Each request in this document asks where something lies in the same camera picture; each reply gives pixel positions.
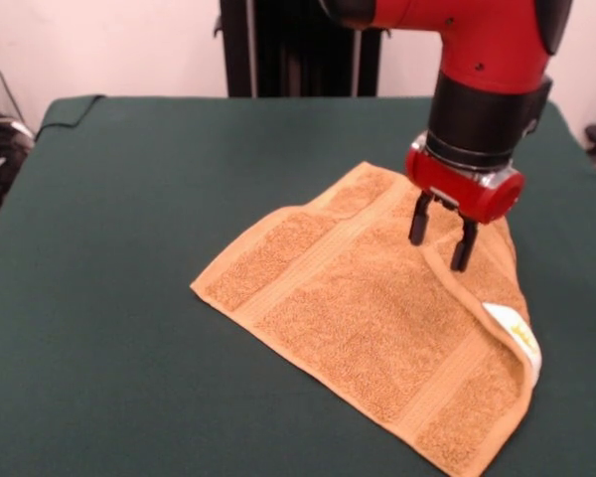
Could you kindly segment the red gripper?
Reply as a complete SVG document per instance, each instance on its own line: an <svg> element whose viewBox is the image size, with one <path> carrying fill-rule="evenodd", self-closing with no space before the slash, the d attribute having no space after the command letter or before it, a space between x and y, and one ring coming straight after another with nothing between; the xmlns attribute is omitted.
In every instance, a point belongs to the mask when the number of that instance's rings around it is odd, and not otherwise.
<svg viewBox="0 0 596 477"><path fill-rule="evenodd" d="M441 162L426 147L426 132L411 143L405 159L409 181L420 193L413 211L409 241L423 243L428 225L428 207L433 196L457 209L463 221L462 238L451 259L453 271L464 272L478 235L478 223L488 224L505 216L517 202L525 178L512 164L493 172L457 169Z"/></svg>

